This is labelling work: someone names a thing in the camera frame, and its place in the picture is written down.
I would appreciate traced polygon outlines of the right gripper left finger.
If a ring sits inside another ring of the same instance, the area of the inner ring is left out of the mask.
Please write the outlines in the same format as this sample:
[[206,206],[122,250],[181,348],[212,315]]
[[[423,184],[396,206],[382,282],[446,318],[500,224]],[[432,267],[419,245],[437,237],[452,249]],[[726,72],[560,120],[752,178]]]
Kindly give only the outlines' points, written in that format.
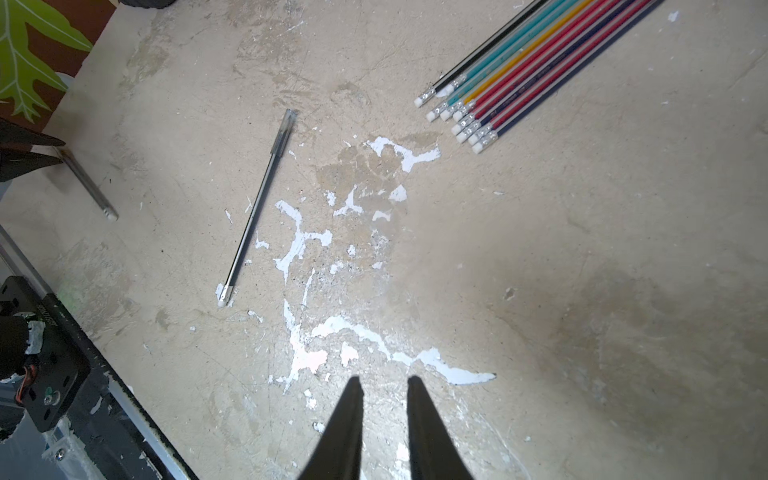
[[351,377],[299,479],[360,478],[363,398],[359,377]]

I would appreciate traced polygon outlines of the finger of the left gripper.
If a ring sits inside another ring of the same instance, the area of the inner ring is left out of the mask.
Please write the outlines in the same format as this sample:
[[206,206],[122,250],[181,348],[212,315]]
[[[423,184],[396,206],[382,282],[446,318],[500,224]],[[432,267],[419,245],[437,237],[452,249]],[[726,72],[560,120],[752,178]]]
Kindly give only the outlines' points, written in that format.
[[16,149],[1,150],[0,181],[8,182],[32,171],[61,164],[59,157]]
[[66,145],[63,140],[36,132],[4,118],[0,119],[0,142],[2,144],[51,147],[63,147]]

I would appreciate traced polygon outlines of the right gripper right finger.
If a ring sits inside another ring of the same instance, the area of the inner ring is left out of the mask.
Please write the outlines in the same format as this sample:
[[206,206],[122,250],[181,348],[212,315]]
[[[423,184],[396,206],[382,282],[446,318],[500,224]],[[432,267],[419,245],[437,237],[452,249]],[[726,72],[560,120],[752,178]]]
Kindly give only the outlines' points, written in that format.
[[408,379],[407,418],[412,479],[473,479],[418,376]]

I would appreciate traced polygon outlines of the teal green pencil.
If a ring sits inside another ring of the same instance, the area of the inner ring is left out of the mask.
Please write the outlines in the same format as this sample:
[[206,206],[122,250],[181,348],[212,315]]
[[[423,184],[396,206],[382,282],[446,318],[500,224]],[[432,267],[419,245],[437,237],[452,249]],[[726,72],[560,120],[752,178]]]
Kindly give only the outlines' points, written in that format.
[[490,64],[479,73],[480,78],[472,77],[467,81],[468,88],[462,86],[447,102],[445,107],[435,108],[435,115],[444,121],[452,118],[458,121],[466,115],[479,101],[486,90],[497,84],[500,79],[509,73],[515,66],[528,55],[541,46],[554,33],[558,32],[576,15],[581,13],[591,1],[565,1],[563,6],[558,6],[549,13],[541,22],[537,23],[528,33],[523,35],[524,43],[513,46],[514,51],[506,51],[494,58]]

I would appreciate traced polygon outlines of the yellow pencil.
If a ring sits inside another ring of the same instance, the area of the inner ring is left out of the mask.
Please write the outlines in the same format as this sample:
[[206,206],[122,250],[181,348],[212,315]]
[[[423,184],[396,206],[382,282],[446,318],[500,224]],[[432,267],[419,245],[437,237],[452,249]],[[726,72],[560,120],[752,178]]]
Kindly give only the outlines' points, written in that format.
[[455,131],[484,115],[493,100],[507,95],[528,68],[548,56],[573,23],[594,11],[595,1],[548,1],[530,20],[479,62],[456,90],[441,118],[457,123]]

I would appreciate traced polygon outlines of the black grey pencil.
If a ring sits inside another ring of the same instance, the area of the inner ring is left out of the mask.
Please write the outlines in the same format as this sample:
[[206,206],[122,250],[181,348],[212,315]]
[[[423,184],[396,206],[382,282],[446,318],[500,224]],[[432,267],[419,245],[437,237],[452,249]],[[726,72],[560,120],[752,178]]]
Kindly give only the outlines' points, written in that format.
[[470,66],[477,63],[484,55],[489,53],[502,39],[511,34],[515,29],[521,26],[531,15],[536,13],[543,5],[545,0],[536,0],[528,4],[514,18],[504,24],[493,35],[486,39],[481,45],[475,48],[469,55],[457,63],[446,74],[436,80],[427,90],[414,99],[414,105],[420,108],[433,98],[438,92],[444,91],[450,84],[454,83],[458,77],[465,73]]

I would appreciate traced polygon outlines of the grey pencil pink cap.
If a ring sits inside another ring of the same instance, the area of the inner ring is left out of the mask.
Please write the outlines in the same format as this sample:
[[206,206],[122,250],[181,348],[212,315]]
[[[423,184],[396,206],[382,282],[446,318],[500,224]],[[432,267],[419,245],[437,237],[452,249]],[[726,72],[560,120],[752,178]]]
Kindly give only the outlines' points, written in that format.
[[117,211],[73,154],[66,147],[57,147],[56,152],[104,213],[105,217],[110,221],[117,221],[119,219]]

